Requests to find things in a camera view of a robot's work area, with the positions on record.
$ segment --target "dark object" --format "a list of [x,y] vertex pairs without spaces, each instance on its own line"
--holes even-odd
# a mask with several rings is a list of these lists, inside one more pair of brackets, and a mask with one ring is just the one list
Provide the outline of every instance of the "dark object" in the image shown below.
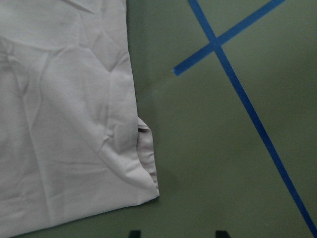
[[129,238],[141,238],[141,231],[130,231]]
[[216,231],[216,238],[230,238],[228,232]]

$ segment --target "blue tape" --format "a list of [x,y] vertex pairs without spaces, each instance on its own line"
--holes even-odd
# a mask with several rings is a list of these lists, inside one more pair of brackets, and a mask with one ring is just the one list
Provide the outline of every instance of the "blue tape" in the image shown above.
[[[243,19],[238,24],[231,27],[229,30],[227,30],[225,33],[219,36],[218,40],[220,42],[220,45],[223,45],[226,42],[228,42],[230,39],[238,35],[240,32],[251,26],[257,20],[268,14],[270,11],[272,11],[274,8],[276,8],[285,1],[286,0],[271,0],[270,2],[262,6],[260,9],[258,9],[251,15],[247,16],[245,19]],[[213,48],[212,45],[209,43],[205,47],[201,48],[198,52],[194,53],[192,56],[188,57],[182,63],[177,65],[173,69],[175,75],[181,75],[183,72],[188,70],[190,67],[201,61],[203,58],[205,58],[212,52]]]
[[257,112],[255,111],[250,99],[248,98],[245,90],[243,89],[237,75],[235,74],[226,54],[224,53],[219,39],[214,34],[211,26],[208,23],[206,16],[204,15],[202,9],[200,8],[197,0],[188,0],[197,20],[199,21],[203,31],[205,32],[207,38],[210,41],[211,46],[214,49],[224,71],[226,72],[232,86],[234,87],[235,91],[237,92],[241,102],[243,103],[245,109],[247,110],[254,126],[256,127],[263,143],[265,144],[269,154],[271,155],[275,166],[280,173],[286,187],[288,188],[291,196],[293,197],[298,209],[300,210],[307,226],[309,227],[310,231],[312,232],[314,238],[317,238],[317,228],[314,225],[304,203],[302,202],[298,192],[293,185],[291,178],[289,177],[271,139],[269,138]]

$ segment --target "tape cross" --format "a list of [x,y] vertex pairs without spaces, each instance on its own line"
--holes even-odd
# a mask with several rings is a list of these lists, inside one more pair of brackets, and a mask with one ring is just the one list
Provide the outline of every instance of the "tape cross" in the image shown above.
[[177,67],[174,68],[174,72],[176,75],[180,75],[182,72],[184,72],[188,67],[195,64],[195,62],[201,60],[211,52],[215,52],[217,55],[224,71],[226,72],[232,86],[234,87],[236,93],[238,94],[242,104],[244,105],[245,109],[248,112],[249,117],[251,118],[255,128],[257,129],[263,143],[265,144],[269,154],[271,155],[273,162],[275,163],[275,166],[280,173],[287,189],[289,190],[292,198],[294,199],[298,209],[300,210],[307,226],[309,227],[312,235],[314,238],[317,238],[317,228],[314,225],[302,199],[300,198],[298,192],[295,189],[295,186],[293,185],[293,182],[291,181],[291,178],[289,177],[287,170],[285,169],[270,137],[268,136],[268,133],[266,132],[257,112],[255,111],[248,95],[246,94],[245,90],[243,89],[243,86],[241,85],[237,75],[235,74],[226,54],[224,53],[221,45],[227,42],[229,39],[237,35],[239,32],[241,32],[243,29],[247,28],[249,25],[254,23],[256,20],[260,19],[262,16],[267,14],[270,10],[274,9],[276,6],[284,2],[285,0],[272,0],[269,3],[267,3],[265,6],[260,8],[255,13],[251,14],[247,18],[245,18],[243,21],[238,23],[236,26],[232,27],[230,30],[228,30],[226,33],[221,35],[219,38],[216,37],[216,35],[213,32],[213,29],[211,28],[210,24],[208,23],[208,20],[203,13],[201,7],[199,6],[197,0],[188,0],[197,20],[199,21],[205,35],[207,36],[209,40],[209,44],[202,49],[200,49],[197,53],[189,57],[187,60],[185,60],[183,63],[179,64]]

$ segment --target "white cloth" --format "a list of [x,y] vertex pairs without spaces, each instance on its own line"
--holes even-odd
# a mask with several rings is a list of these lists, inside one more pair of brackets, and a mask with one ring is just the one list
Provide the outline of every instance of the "white cloth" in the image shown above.
[[0,1],[0,237],[159,195],[125,0]]

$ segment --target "green floor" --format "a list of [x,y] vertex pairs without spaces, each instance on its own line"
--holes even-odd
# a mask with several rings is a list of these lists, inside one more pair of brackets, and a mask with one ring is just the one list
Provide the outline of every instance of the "green floor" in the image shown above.
[[[219,36],[268,0],[199,0]],[[223,48],[317,224],[317,1],[287,0]],[[186,0],[128,0],[139,116],[161,197],[19,238],[312,238]]]

